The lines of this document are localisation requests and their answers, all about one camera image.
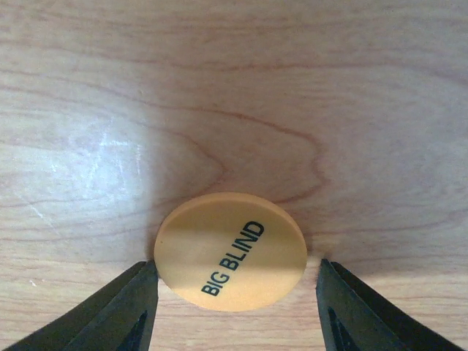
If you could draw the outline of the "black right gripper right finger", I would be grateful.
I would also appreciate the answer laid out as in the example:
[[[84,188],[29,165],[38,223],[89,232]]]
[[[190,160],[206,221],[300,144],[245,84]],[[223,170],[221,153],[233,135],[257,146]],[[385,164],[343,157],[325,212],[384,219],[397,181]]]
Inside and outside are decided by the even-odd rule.
[[[460,350],[337,262],[323,259],[316,286],[326,350]]]

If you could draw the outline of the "orange round token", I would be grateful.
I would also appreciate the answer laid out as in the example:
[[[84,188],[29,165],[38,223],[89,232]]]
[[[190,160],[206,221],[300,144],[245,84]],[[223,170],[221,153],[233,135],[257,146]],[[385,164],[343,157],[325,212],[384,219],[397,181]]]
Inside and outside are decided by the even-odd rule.
[[[220,192],[181,204],[162,222],[154,260],[163,282],[194,305],[221,312],[269,306],[303,276],[306,242],[278,205]]]

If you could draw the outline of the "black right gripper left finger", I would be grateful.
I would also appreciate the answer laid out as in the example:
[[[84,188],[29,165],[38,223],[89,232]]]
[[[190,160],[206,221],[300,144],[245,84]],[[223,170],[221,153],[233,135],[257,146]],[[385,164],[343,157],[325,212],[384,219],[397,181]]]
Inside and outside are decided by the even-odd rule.
[[[158,304],[158,273],[142,261],[8,350],[148,350]]]

